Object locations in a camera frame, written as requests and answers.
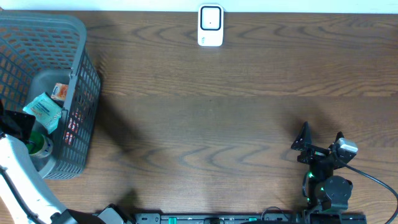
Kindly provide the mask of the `green lid jar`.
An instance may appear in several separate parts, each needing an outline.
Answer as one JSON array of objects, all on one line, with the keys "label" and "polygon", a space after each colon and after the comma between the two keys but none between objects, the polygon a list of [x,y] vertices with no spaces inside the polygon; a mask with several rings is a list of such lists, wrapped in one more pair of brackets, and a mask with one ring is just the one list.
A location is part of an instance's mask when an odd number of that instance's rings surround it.
[{"label": "green lid jar", "polygon": [[32,131],[28,142],[25,144],[29,155],[37,158],[45,158],[51,155],[53,151],[53,141],[47,136]]}]

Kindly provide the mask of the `teal snack packet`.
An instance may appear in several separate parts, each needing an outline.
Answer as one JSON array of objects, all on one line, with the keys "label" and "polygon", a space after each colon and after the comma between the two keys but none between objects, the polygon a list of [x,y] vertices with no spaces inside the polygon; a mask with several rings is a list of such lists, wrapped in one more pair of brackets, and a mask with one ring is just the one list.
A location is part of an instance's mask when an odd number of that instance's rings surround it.
[{"label": "teal snack packet", "polygon": [[58,127],[59,119],[62,117],[62,109],[46,93],[35,97],[29,104],[23,107],[23,112],[35,116],[49,134]]}]

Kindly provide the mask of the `orange small carton box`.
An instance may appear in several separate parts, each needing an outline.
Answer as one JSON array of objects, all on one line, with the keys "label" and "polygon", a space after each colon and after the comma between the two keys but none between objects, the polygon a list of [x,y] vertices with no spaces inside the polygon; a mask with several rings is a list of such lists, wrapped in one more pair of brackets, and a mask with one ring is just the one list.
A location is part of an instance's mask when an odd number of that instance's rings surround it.
[{"label": "orange small carton box", "polygon": [[56,83],[50,97],[55,101],[65,101],[67,97],[67,91],[67,84]]}]

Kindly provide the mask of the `red orange snack bag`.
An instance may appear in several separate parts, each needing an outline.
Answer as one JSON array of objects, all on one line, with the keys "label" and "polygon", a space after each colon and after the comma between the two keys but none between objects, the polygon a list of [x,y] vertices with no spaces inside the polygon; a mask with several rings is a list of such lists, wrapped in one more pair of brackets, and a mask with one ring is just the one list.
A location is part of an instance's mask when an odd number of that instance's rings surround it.
[{"label": "red orange snack bag", "polygon": [[93,95],[88,91],[83,93],[76,93],[73,97],[73,102],[76,103],[72,107],[69,114],[67,130],[64,133],[63,140],[72,146],[78,135],[82,134],[84,141],[87,141],[88,128],[91,127],[89,119],[93,115]]}]

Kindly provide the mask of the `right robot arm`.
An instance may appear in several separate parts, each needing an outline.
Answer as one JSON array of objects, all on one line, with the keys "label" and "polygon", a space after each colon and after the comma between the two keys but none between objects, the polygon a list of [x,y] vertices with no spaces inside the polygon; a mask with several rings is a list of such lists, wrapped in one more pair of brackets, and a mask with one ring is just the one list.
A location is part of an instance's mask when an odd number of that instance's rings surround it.
[{"label": "right robot arm", "polygon": [[358,152],[356,143],[338,132],[328,148],[315,146],[309,124],[304,122],[291,149],[300,151],[298,162],[309,165],[302,190],[308,200],[308,213],[340,213],[347,210],[353,184],[335,175],[334,171],[355,157]]}]

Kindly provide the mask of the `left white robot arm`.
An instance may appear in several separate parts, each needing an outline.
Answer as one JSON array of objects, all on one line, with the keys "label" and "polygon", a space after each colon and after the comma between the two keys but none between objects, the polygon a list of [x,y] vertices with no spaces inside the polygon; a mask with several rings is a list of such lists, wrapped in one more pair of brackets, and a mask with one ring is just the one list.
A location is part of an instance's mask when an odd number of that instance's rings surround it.
[{"label": "left white robot arm", "polygon": [[78,223],[36,171],[26,146],[35,118],[1,107],[1,198],[15,223]]}]

